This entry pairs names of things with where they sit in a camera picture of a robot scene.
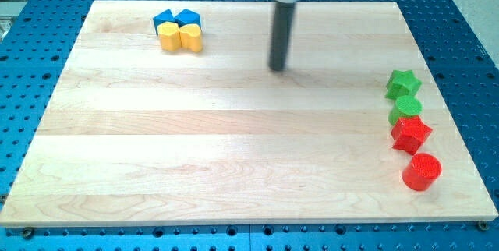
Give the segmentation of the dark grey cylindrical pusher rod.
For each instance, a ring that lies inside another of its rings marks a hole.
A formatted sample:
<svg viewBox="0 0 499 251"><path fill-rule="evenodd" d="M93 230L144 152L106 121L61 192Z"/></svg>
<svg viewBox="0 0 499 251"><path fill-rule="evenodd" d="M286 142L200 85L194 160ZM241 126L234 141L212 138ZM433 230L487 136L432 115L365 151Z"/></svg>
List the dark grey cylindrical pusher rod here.
<svg viewBox="0 0 499 251"><path fill-rule="evenodd" d="M285 70L294 11L294 3L275 2L268 61L268 66L273 72Z"/></svg>

